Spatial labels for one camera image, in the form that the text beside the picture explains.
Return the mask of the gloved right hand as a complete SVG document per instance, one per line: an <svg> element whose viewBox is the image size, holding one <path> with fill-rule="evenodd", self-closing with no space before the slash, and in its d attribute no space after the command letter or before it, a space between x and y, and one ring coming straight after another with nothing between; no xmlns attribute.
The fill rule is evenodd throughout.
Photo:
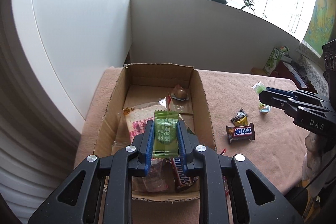
<svg viewBox="0 0 336 224"><path fill-rule="evenodd" d="M330 165L315 179L308 191L315 197L322 188L326 188L335 181L335 139L314 134L305 138L306 154L302 166L302 181L311 182L326 165Z"/></svg>

